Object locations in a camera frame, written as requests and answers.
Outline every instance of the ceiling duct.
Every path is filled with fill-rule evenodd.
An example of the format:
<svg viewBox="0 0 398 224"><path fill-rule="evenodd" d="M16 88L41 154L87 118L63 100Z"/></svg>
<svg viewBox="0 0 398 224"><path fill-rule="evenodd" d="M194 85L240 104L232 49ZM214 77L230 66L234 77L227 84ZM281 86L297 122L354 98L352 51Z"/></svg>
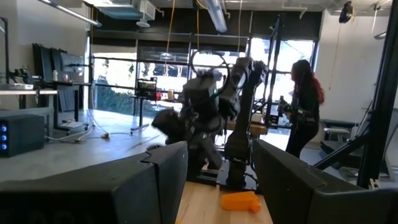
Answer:
<svg viewBox="0 0 398 224"><path fill-rule="evenodd" d="M155 20L156 7L148 0L84 0L114 19Z"/></svg>

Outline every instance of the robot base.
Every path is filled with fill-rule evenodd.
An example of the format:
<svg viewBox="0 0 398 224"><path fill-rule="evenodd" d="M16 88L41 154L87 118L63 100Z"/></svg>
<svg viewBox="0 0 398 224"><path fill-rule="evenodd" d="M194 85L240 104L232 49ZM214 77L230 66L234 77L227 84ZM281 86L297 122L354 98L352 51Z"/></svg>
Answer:
<svg viewBox="0 0 398 224"><path fill-rule="evenodd" d="M218 175L217 170L202 170L200 172L200 175L196 176L187 175L187 181L198 184L216 186L217 175Z"/></svg>
<svg viewBox="0 0 398 224"><path fill-rule="evenodd" d="M260 188L257 187L257 182L254 180L256 173L251 169L250 166L246 167L245 175L245 186L233 186L227 184L228 178L228 171L229 171L229 161L224 161L223 166L221 167L220 171L218 172L217 176L217 184L220 185L221 190L232 190L232 191L254 191L256 194L260 193Z"/></svg>

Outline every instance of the orange object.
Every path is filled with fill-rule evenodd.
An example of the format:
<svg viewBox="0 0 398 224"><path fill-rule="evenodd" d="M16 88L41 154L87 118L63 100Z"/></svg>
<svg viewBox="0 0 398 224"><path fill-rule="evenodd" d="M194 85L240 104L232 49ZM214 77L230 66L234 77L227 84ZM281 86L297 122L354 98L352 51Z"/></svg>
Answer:
<svg viewBox="0 0 398 224"><path fill-rule="evenodd" d="M240 192L221 196L221 208L229 211L252 211L261 209L260 199L254 192Z"/></svg>

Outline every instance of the metal frame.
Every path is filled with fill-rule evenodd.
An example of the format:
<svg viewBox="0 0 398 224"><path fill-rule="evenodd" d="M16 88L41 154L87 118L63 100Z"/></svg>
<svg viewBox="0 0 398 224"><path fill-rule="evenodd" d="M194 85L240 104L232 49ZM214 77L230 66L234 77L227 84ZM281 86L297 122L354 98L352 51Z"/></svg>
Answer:
<svg viewBox="0 0 398 224"><path fill-rule="evenodd" d="M315 164L316 168L325 169L337 162L342 156L364 146L364 154L358 172L356 185L368 189L371 180L377 180L386 153L387 135L391 122L392 110L398 87L398 4L392 2L390 19L376 91L373 98L372 113L368 132L351 142L352 146L342 147Z"/></svg>
<svg viewBox="0 0 398 224"><path fill-rule="evenodd" d="M1 17L0 19L4 23L4 54L5 54L5 59L6 59L6 83L10 83L10 52L9 52L9 37L8 37L8 19L5 17Z"/></svg>

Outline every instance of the black box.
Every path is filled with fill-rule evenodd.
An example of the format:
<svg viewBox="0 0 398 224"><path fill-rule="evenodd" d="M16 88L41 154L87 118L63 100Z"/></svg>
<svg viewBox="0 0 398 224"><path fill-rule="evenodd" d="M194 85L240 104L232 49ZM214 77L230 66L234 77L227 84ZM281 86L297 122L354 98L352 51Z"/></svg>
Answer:
<svg viewBox="0 0 398 224"><path fill-rule="evenodd" d="M43 116L0 117L0 156L11 157L44 147Z"/></svg>

